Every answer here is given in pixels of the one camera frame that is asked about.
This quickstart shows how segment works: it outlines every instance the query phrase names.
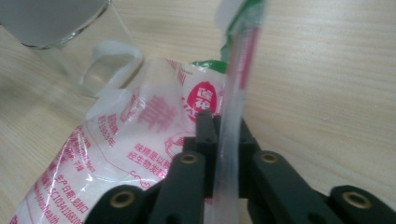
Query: clear plastic cup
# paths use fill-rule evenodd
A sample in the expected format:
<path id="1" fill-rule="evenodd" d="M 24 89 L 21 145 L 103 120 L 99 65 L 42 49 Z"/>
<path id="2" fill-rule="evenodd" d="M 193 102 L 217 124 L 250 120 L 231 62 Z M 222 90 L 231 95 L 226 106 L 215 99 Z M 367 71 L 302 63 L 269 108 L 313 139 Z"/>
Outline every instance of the clear plastic cup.
<path id="1" fill-rule="evenodd" d="M 87 96 L 119 88 L 142 62 L 111 0 L 0 0 L 0 23 Z"/>

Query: screw hole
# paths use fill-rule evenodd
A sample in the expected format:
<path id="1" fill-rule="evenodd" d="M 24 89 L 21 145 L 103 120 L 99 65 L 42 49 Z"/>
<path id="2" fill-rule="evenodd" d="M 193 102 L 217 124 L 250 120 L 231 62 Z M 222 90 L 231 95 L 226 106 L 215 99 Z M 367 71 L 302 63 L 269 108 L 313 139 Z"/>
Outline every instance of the screw hole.
<path id="1" fill-rule="evenodd" d="M 355 191 L 344 192 L 343 199 L 350 205 L 361 209 L 367 209 L 372 206 L 366 197 Z"/>
<path id="2" fill-rule="evenodd" d="M 308 214 L 308 220 L 312 224 L 326 224 L 326 220 L 319 214 L 310 213 Z"/>
<path id="3" fill-rule="evenodd" d="M 181 157 L 181 161 L 184 163 L 195 163 L 196 161 L 198 161 L 198 157 L 196 157 L 195 155 L 184 155 Z"/>
<path id="4" fill-rule="evenodd" d="M 181 224 L 181 218 L 178 214 L 171 214 L 166 218 L 165 224 Z"/>
<path id="5" fill-rule="evenodd" d="M 262 161 L 269 162 L 269 163 L 275 163 L 278 161 L 278 158 L 276 155 L 265 153 L 265 154 L 262 154 Z"/>
<path id="6" fill-rule="evenodd" d="M 134 194 L 131 191 L 121 191 L 113 195 L 110 205 L 115 208 L 123 208 L 134 202 Z"/>

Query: snack package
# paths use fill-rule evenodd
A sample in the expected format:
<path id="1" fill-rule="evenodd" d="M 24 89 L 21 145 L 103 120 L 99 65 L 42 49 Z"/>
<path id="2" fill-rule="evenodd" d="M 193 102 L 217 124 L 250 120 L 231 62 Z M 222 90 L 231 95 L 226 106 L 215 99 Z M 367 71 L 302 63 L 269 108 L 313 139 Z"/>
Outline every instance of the snack package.
<path id="1" fill-rule="evenodd" d="M 225 76 L 206 67 L 152 59 L 125 90 L 101 97 L 64 143 L 14 216 L 16 223 L 83 223 L 118 185 L 148 189 L 166 177 L 195 114 L 219 113 Z"/>

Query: wooden table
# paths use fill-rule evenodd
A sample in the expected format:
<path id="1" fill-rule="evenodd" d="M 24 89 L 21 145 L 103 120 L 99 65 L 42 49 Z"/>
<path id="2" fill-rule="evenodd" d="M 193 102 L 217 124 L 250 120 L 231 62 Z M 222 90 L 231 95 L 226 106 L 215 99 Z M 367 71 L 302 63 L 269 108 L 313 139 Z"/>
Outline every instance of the wooden table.
<path id="1" fill-rule="evenodd" d="M 146 58 L 218 59 L 219 1 L 116 0 Z M 270 1 L 245 119 L 313 189 L 366 189 L 396 209 L 395 1 Z M 0 28 L 0 222 L 94 101 Z"/>

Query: plastic packaging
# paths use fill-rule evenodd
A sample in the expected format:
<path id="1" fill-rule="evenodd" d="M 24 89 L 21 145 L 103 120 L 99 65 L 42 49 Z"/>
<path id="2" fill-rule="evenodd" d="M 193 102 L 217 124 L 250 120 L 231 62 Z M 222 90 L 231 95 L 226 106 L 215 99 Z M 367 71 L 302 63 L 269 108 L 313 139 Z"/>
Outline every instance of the plastic packaging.
<path id="1" fill-rule="evenodd" d="M 262 23 L 262 12 L 262 1 L 247 0 L 229 28 L 229 43 L 223 51 L 227 53 L 223 55 L 223 60 L 227 60 L 227 49 L 231 49 L 213 191 L 212 223 L 216 224 L 239 223 L 239 131 L 249 68 Z"/>
<path id="2" fill-rule="evenodd" d="M 194 136 L 195 113 L 219 113 L 225 76 L 165 59 L 147 61 L 126 90 L 101 97 L 64 143 L 9 223 L 83 223 L 118 185 L 148 189 Z"/>

